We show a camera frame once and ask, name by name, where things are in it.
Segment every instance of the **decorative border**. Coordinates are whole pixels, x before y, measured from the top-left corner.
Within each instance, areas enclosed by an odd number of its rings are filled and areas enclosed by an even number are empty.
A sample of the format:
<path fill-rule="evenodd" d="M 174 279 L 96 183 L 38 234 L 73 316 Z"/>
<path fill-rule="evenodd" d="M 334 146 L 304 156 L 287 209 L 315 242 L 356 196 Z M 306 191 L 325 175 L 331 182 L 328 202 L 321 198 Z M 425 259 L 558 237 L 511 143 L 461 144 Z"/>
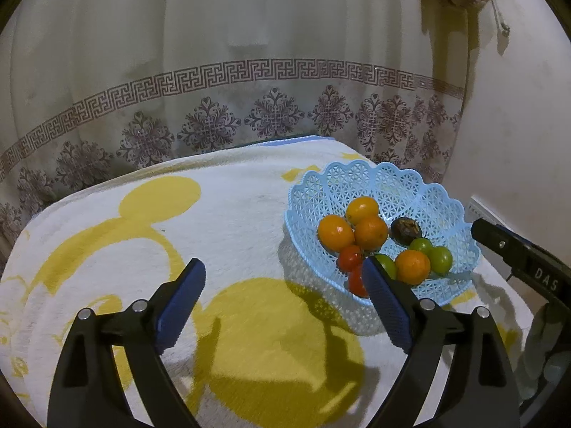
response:
<path fill-rule="evenodd" d="M 164 72 L 108 88 L 73 104 L 42 122 L 9 147 L 0 157 L 0 183 L 16 164 L 38 148 L 80 125 L 113 111 L 155 98 L 190 93 L 221 85 L 256 80 L 316 80 L 338 78 L 378 87 L 404 90 L 424 88 L 458 99 L 464 89 L 431 77 L 384 66 L 352 61 L 304 58 L 266 58 L 216 62 Z"/>
<path fill-rule="evenodd" d="M 420 174 L 426 175 L 428 178 L 430 178 L 433 182 L 436 183 L 442 183 L 442 180 L 444 179 L 444 174 L 436 172 L 436 170 L 434 170 L 430 165 L 426 163 L 418 163 L 415 166 L 415 170 Z"/>

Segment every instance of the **blue plastic basket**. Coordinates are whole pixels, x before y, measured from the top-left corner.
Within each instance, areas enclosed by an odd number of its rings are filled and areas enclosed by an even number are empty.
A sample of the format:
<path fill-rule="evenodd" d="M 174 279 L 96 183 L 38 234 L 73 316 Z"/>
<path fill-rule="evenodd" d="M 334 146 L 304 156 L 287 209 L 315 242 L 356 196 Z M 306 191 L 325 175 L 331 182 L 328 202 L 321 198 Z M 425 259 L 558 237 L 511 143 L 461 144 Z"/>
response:
<path fill-rule="evenodd" d="M 413 288 L 419 298 L 430 298 L 443 306 L 470 286 L 469 274 L 477 265 L 480 249 L 470 234 L 471 224 L 464 222 L 464 207 L 448 196 L 439 184 L 425 184 L 415 170 L 399 170 L 391 163 L 371 167 L 366 161 L 349 164 L 330 163 L 322 173 L 308 171 L 301 183 L 289 191 L 289 209 L 285 222 L 293 244 L 315 274 L 334 288 L 361 304 L 368 299 L 346 290 L 337 258 L 318 240 L 319 221 L 327 214 L 345 215 L 349 203 L 362 195 L 379 203 L 381 216 L 388 225 L 398 217 L 415 219 L 434 246 L 443 245 L 452 252 L 454 263 L 444 278 L 433 278 Z M 404 248 L 391 239 L 380 252 L 391 259 Z"/>

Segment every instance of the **tablecloth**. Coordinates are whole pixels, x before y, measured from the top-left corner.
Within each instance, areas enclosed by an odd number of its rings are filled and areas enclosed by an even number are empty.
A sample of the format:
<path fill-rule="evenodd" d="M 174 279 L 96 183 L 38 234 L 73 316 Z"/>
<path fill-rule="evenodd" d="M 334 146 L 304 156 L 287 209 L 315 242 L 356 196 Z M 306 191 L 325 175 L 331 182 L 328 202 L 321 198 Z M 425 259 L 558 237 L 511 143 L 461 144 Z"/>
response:
<path fill-rule="evenodd" d="M 157 164 L 48 207 L 16 241 L 0 282 L 2 372 L 45 424 L 77 311 L 122 310 L 196 257 L 206 287 L 162 360 L 203 427 L 366 426 L 406 356 L 373 308 L 313 275 L 283 218 L 306 170 L 356 158 L 334 139 L 266 143 Z M 473 283 L 450 307 L 488 307 L 515 364 L 532 314 L 485 259 Z M 450 355 L 419 421 L 436 409 Z M 149 422 L 121 348 L 115 359 L 133 414 Z"/>

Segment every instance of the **orange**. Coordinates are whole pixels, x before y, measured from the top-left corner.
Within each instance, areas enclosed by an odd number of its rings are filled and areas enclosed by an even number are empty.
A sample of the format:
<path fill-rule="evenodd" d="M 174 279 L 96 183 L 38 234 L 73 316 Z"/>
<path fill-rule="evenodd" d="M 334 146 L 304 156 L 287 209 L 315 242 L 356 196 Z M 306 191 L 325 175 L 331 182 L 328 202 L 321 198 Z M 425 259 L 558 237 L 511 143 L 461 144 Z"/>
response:
<path fill-rule="evenodd" d="M 353 226 L 371 215 L 379 215 L 379 204 L 370 196 L 356 198 L 349 203 L 345 211 L 345 217 Z"/>
<path fill-rule="evenodd" d="M 386 241 L 389 229 L 378 215 L 370 215 L 355 227 L 355 242 L 367 251 L 378 250 Z"/>
<path fill-rule="evenodd" d="M 420 285 L 430 273 L 430 260 L 420 251 L 407 249 L 395 259 L 396 279 L 409 285 Z"/>
<path fill-rule="evenodd" d="M 347 246 L 355 244 L 353 229 L 339 215 L 326 215 L 318 226 L 319 241 L 329 250 L 339 252 Z"/>

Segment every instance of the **screw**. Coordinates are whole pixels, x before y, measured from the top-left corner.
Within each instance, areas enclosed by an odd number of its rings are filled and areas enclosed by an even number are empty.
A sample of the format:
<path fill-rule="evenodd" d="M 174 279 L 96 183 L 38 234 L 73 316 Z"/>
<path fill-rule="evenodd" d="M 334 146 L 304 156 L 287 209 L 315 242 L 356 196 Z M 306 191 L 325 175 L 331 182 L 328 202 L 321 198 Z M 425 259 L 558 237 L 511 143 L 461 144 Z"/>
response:
<path fill-rule="evenodd" d="M 482 318 L 482 319 L 487 319 L 490 316 L 490 311 L 487 310 L 487 308 L 485 307 L 478 307 L 476 309 L 476 313 Z"/>
<path fill-rule="evenodd" d="M 431 299 L 424 298 L 420 300 L 420 307 L 424 310 L 432 310 L 436 307 L 436 304 Z"/>
<path fill-rule="evenodd" d="M 147 301 L 140 299 L 139 301 L 135 301 L 131 307 L 135 312 L 142 312 L 147 308 Z"/>
<path fill-rule="evenodd" d="M 91 309 L 84 308 L 77 313 L 77 318 L 80 320 L 85 320 L 89 319 L 90 315 L 91 315 Z"/>

